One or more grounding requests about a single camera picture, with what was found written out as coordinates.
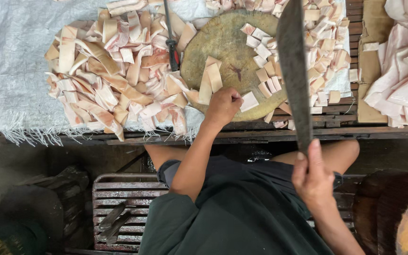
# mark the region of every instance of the round wooden cutting board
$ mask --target round wooden cutting board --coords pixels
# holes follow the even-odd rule
[[[199,90],[207,56],[223,63],[220,75],[223,87],[235,87],[241,95],[252,91],[259,105],[244,113],[240,111],[233,121],[259,119],[273,111],[286,100],[286,91],[280,90],[265,98],[258,88],[256,75],[259,67],[253,60],[257,54],[246,45],[247,35],[240,29],[245,23],[261,29],[271,37],[276,36],[278,19],[270,14],[238,9],[225,12],[211,19],[188,43],[184,52],[180,74],[190,89]],[[193,107],[205,113],[208,106],[191,101]]]

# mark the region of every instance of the cleaver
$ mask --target cleaver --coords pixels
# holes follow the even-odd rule
[[[287,101],[294,117],[298,149],[308,157],[313,129],[303,42],[302,1],[291,0],[287,3],[278,21],[276,42],[282,79],[286,84]]]

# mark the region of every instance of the dark clothing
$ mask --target dark clothing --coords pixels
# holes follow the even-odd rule
[[[195,203],[173,193],[152,201],[140,255],[332,254],[306,222],[290,165],[227,161],[211,157]],[[159,169],[160,179],[170,167]]]

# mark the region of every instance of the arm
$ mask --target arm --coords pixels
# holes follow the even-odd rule
[[[243,99],[234,88],[220,89],[213,94],[200,131],[177,169],[170,192],[188,195],[193,202],[196,200],[204,183],[212,143],[242,103]]]
[[[365,254],[340,216],[333,198],[335,176],[324,168],[319,139],[312,141],[308,155],[309,173],[306,173],[308,160],[298,153],[292,183],[313,215],[324,241],[336,255]]]

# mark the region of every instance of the person's right hand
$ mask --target person's right hand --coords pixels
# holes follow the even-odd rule
[[[220,131],[224,125],[231,122],[242,103],[243,99],[235,88],[218,90],[210,100],[204,123]]]
[[[336,200],[333,198],[335,175],[325,170],[319,139],[311,142],[308,156],[309,159],[303,153],[298,153],[292,173],[292,184],[298,196],[314,215],[326,210],[328,206],[336,206]]]

